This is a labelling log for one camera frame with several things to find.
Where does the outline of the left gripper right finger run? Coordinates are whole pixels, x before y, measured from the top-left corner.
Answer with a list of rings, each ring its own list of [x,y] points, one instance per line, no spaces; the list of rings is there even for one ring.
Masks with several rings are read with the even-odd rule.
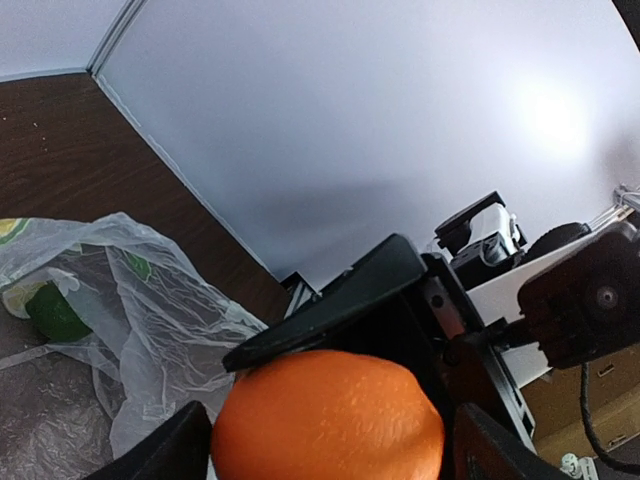
[[[453,466],[454,479],[569,479],[474,404],[456,412]]]

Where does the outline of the clear plastic bag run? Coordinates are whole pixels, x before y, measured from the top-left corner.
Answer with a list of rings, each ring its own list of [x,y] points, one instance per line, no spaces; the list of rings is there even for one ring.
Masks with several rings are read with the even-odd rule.
[[[219,413],[234,378],[223,357],[264,329],[210,285],[171,239],[123,213],[90,223],[43,218],[1,223],[1,291],[24,316],[54,284],[88,334],[57,352],[112,379],[110,443],[122,456],[190,401]]]

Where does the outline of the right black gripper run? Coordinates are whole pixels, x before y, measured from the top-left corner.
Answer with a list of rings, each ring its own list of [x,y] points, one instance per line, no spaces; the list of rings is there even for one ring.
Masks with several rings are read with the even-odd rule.
[[[548,367],[568,369],[639,340],[639,258],[635,253],[574,252],[525,282],[521,317],[483,325],[477,309],[440,258],[421,257],[392,234],[358,260],[322,297],[223,357],[228,372],[305,350],[403,292],[409,316],[445,340],[436,361],[449,407],[477,405],[533,446],[534,419],[501,354],[535,344]]]

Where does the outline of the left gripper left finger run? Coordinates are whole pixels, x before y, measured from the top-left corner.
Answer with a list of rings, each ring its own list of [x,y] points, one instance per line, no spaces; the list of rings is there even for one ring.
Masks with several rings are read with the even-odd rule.
[[[206,479],[212,424],[205,407],[191,401],[92,480]]]

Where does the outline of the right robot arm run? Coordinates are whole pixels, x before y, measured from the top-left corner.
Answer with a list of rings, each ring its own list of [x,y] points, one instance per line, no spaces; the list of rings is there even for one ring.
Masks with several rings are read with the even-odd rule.
[[[446,424],[472,403],[530,444],[523,385],[639,340],[639,194],[619,186],[596,219],[533,245],[507,246],[508,224],[480,230],[501,204],[490,194],[437,229],[452,258],[387,237],[224,368],[318,349],[375,356],[410,370]]]

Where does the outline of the orange fruit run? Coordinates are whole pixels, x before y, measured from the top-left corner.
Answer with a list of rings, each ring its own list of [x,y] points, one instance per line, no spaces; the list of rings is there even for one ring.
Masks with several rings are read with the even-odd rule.
[[[436,479],[443,420],[405,367],[317,350],[242,375],[214,423],[220,479]]]

